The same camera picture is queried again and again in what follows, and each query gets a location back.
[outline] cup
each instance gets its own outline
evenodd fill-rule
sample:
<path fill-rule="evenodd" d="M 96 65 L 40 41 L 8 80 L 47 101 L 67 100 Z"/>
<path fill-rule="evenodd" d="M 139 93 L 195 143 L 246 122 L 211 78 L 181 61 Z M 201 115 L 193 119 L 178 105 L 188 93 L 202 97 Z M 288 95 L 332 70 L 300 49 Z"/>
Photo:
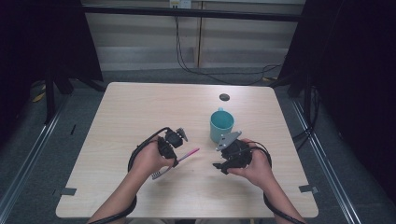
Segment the cup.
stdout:
<path fill-rule="evenodd" d="M 219 108 L 210 116 L 210 139 L 218 143 L 221 135 L 230 133 L 233 129 L 233 115 Z"/>

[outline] wearable hand device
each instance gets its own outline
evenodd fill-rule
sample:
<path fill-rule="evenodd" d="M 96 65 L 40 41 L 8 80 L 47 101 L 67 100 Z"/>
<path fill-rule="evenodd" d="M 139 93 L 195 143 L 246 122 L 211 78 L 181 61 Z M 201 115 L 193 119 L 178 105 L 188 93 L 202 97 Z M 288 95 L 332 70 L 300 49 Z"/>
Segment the wearable hand device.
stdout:
<path fill-rule="evenodd" d="M 165 137 L 159 136 L 157 140 L 151 140 L 152 138 L 154 138 L 163 131 L 165 131 Z M 173 167 L 176 167 L 178 165 L 178 161 L 174 148 L 183 145 L 183 139 L 186 142 L 188 142 L 187 136 L 182 128 L 177 129 L 175 132 L 168 127 L 160 129 L 158 132 L 154 133 L 152 136 L 146 139 L 142 144 L 136 147 L 128 162 L 128 172 L 131 170 L 132 165 L 134 164 L 134 159 L 136 159 L 137 154 L 139 154 L 139 152 L 142 151 L 144 147 L 146 147 L 148 144 L 152 143 L 153 141 L 158 142 L 158 150 L 160 151 L 160 154 L 163 157 L 165 157 L 166 159 L 175 159 Z M 91 222 L 91 224 L 104 224 L 115 221 L 122 217 L 126 217 L 134 211 L 134 208 L 136 207 L 136 203 L 137 203 L 137 198 L 135 196 L 134 200 L 132 201 L 132 204 L 124 211 L 116 215 L 113 215 L 111 217 L 105 217 L 97 221 Z"/>
<path fill-rule="evenodd" d="M 262 151 L 268 159 L 270 166 L 272 167 L 271 155 L 264 145 L 258 142 L 252 142 L 260 145 L 261 147 L 250 147 L 247 143 L 238 140 L 238 136 L 242 132 L 227 133 L 221 136 L 219 145 L 216 147 L 217 151 L 221 151 L 221 157 L 226 161 L 224 163 L 213 163 L 213 165 L 220 169 L 224 174 L 228 174 L 228 168 L 245 168 L 251 163 L 251 150 L 258 149 Z M 276 215 L 285 218 L 287 221 L 295 224 L 304 224 L 302 221 L 291 217 L 280 210 L 276 209 L 267 199 L 265 194 L 262 194 L 265 205 Z"/>

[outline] white wall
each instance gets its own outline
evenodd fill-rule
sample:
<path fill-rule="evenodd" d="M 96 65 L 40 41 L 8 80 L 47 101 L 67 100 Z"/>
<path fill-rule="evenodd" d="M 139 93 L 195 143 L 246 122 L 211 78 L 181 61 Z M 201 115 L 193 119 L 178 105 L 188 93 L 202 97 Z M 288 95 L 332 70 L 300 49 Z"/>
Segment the white wall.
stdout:
<path fill-rule="evenodd" d="M 169 7 L 169 1 L 163 0 L 83 0 L 82 3 Z M 303 6 L 304 2 L 298 0 L 192 2 L 192 8 L 297 15 Z M 179 67 L 173 17 L 93 13 L 87 13 L 86 16 L 102 70 Z M 262 67 L 269 63 L 282 63 L 296 27 L 295 22 L 281 21 L 178 20 L 183 59 L 188 67 Z M 199 44 L 200 26 L 202 32 Z"/>

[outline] wooden tabletop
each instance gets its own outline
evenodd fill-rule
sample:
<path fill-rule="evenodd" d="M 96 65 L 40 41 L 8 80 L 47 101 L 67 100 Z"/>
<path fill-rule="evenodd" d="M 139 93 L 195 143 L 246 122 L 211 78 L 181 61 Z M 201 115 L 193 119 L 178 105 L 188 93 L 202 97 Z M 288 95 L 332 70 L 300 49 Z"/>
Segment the wooden tabletop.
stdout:
<path fill-rule="evenodd" d="M 230 95 L 223 102 L 219 96 Z M 163 127 L 182 127 L 189 142 L 175 149 L 181 157 L 200 150 L 137 193 L 129 217 L 249 218 L 272 217 L 262 191 L 245 178 L 224 175 L 212 163 L 224 162 L 209 137 L 210 115 L 219 107 L 233 114 L 233 132 L 266 146 L 280 186 L 303 217 L 315 217 L 312 192 L 301 193 L 306 176 L 274 90 L 220 85 L 111 83 L 66 187 L 58 217 L 90 217 L 127 174 L 132 151 Z"/>

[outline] wall socket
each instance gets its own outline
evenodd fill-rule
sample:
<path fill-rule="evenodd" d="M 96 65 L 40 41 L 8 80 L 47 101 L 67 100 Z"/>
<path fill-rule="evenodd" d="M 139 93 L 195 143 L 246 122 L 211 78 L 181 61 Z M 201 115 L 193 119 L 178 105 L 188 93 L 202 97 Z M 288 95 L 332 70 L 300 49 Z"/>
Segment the wall socket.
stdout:
<path fill-rule="evenodd" d="M 169 0 L 170 8 L 191 8 L 191 0 Z"/>

